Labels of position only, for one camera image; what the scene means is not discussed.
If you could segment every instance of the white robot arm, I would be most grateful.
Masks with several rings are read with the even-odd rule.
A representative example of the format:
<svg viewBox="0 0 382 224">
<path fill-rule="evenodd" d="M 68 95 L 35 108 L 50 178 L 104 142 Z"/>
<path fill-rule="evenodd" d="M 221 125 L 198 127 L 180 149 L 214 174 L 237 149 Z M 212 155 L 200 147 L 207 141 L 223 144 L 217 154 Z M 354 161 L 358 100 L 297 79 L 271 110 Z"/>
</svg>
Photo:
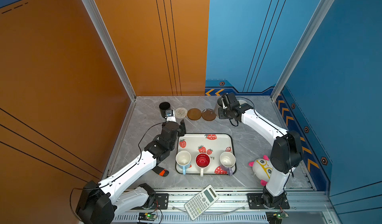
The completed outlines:
<svg viewBox="0 0 382 224">
<path fill-rule="evenodd" d="M 174 122 L 174 117 L 167 117 L 161 134 L 138 157 L 110 177 L 98 183 L 90 181 L 84 186 L 76 208 L 80 219 L 85 224 L 109 224 L 115 215 L 134 207 L 150 208 L 155 201 L 155 191 L 148 184 L 141 184 L 130 192 L 124 191 L 150 170 L 166 176 L 166 170 L 157 165 L 169 156 L 177 138 L 185 133 L 184 120 L 179 125 Z"/>
<path fill-rule="evenodd" d="M 272 146 L 270 162 L 274 166 L 269 182 L 263 189 L 264 205 L 275 208 L 284 199 L 284 187 L 294 169 L 303 160 L 300 135 L 287 131 L 261 116 L 248 104 L 240 104 L 233 93 L 223 94 L 217 101 L 220 119 L 235 119 L 262 135 Z"/>
</svg>

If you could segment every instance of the orange wall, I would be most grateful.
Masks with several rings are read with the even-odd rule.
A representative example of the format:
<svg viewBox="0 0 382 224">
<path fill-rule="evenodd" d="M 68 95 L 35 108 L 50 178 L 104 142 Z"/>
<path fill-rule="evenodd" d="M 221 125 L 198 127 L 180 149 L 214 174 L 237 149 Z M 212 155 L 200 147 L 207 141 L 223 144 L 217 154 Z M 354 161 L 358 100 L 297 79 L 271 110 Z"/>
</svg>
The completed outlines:
<svg viewBox="0 0 382 224">
<path fill-rule="evenodd" d="M 203 95 L 209 0 L 95 0 L 137 95 Z"/>
<path fill-rule="evenodd" d="M 1 110 L 0 141 L 80 179 L 97 181 L 130 100 L 82 1 L 23 0 L 1 8 L 0 27 L 0 108 L 93 167 Z M 3 143 L 3 222 L 78 223 L 69 194 L 85 182 Z M 74 208 L 79 194 L 74 192 Z"/>
</svg>

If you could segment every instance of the plush toy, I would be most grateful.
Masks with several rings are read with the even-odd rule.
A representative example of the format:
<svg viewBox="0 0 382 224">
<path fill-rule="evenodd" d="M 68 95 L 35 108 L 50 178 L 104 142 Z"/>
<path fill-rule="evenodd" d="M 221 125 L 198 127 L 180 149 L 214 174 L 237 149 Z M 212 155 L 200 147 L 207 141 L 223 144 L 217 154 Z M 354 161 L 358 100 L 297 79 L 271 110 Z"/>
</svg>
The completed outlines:
<svg viewBox="0 0 382 224">
<path fill-rule="evenodd" d="M 257 159 L 248 165 L 252 167 L 256 177 L 261 180 L 261 185 L 265 186 L 269 182 L 273 169 L 268 156 L 264 155 L 262 159 Z"/>
</svg>

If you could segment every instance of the marble table surface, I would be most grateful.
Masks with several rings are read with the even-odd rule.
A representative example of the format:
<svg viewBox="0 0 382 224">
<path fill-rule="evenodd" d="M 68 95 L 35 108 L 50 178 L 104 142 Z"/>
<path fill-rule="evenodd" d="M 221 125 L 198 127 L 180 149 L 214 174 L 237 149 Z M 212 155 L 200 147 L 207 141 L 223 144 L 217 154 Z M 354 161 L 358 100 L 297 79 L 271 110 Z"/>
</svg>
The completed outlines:
<svg viewBox="0 0 382 224">
<path fill-rule="evenodd" d="M 255 109 L 268 120 L 280 127 L 285 127 L 281 122 L 281 116 L 276 113 L 274 105 L 269 96 L 246 96 L 255 106 Z M 123 139 L 120 150 L 114 163 L 113 172 L 118 171 L 123 166 L 131 162 L 139 154 L 138 142 L 145 131 L 152 125 L 163 122 L 160 116 L 159 104 L 167 101 L 172 109 L 184 107 L 187 110 L 198 108 L 201 111 L 207 108 L 213 109 L 217 101 L 216 96 L 139 96 L 136 99 L 136 106 L 133 111 L 131 121 Z M 183 175 L 175 170 L 175 149 L 171 151 L 169 157 L 159 164 L 169 170 L 167 177 L 162 177 L 149 171 L 140 177 L 131 188 L 136 188 L 141 183 L 147 183 L 152 188 L 194 188 L 206 187 L 211 184 L 216 188 L 262 188 L 260 180 L 254 177 L 252 168 L 248 165 L 263 155 L 270 155 L 271 145 L 256 131 L 249 126 L 239 123 L 238 127 L 232 126 L 228 120 L 216 118 L 214 121 L 205 121 L 200 118 L 198 121 L 191 121 L 187 117 L 184 119 L 188 133 L 226 133 L 232 136 L 235 149 L 237 171 L 233 176 L 228 175 Z M 161 125 L 151 128 L 141 142 L 143 149 L 155 135 L 160 134 Z M 311 183 L 305 173 L 305 169 L 300 164 L 294 171 L 294 178 L 289 178 L 287 188 L 312 188 Z"/>
</svg>

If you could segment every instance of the black cup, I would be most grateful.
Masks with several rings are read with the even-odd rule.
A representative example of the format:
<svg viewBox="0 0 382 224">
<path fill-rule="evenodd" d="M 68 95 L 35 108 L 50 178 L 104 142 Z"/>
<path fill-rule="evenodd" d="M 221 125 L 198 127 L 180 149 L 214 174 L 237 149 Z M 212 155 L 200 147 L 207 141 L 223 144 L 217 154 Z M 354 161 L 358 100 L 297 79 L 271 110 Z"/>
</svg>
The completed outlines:
<svg viewBox="0 0 382 224">
<path fill-rule="evenodd" d="M 169 110 L 169 109 L 170 109 L 170 103 L 168 103 L 168 102 L 162 102 L 162 103 L 160 103 L 160 105 L 159 105 L 159 109 L 160 109 L 160 115 L 161 115 L 163 118 L 166 118 L 166 110 Z"/>
</svg>

